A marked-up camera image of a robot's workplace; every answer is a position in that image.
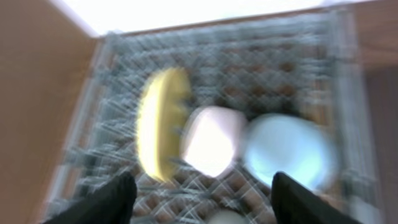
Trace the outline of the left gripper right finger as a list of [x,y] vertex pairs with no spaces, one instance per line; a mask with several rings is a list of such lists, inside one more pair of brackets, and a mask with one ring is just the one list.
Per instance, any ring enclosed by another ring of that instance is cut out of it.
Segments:
[[283,172],[273,176],[271,205],[277,223],[359,224]]

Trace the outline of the yellow round plate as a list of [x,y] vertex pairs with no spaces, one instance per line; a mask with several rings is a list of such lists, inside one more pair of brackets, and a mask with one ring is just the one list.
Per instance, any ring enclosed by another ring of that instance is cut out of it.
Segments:
[[136,114],[136,144],[139,162],[151,178],[168,182],[180,157],[180,131],[189,115],[183,105],[192,95],[188,73],[167,68],[146,81]]

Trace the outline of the pink white bowl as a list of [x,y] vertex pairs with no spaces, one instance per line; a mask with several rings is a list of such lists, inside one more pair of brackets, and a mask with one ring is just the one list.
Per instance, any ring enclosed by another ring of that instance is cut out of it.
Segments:
[[181,159],[207,177],[223,178],[241,155],[241,138],[247,123],[238,110],[220,106],[196,109],[184,128]]

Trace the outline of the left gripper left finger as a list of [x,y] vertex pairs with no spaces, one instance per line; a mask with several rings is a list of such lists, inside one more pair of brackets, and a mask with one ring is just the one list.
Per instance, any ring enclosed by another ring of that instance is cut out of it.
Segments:
[[75,203],[45,224],[128,224],[137,198],[137,185],[129,172]]

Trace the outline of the light blue bowl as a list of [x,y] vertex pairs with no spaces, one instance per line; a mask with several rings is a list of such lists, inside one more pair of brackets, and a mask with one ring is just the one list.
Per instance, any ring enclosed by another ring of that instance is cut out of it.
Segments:
[[265,114],[249,123],[243,164],[264,185],[284,172],[309,190],[323,190],[336,179],[336,147],[315,123],[286,114]]

